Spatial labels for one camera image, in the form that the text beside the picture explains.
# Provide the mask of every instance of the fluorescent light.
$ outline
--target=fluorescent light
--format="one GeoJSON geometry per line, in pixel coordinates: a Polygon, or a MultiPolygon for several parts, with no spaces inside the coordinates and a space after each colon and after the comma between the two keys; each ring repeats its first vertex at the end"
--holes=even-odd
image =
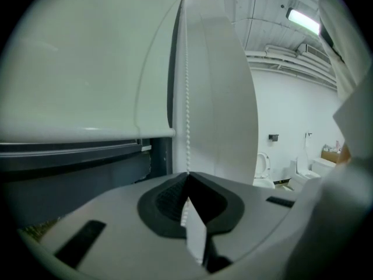
{"type": "Polygon", "coordinates": [[[306,15],[303,15],[303,13],[300,13],[298,11],[296,11],[295,9],[289,9],[289,11],[287,12],[287,15],[286,17],[296,23],[296,24],[299,24],[305,28],[307,28],[308,30],[316,33],[317,35],[319,35],[319,31],[320,31],[320,24],[315,22],[314,20],[312,20],[310,17],[306,16],[306,15]]]}

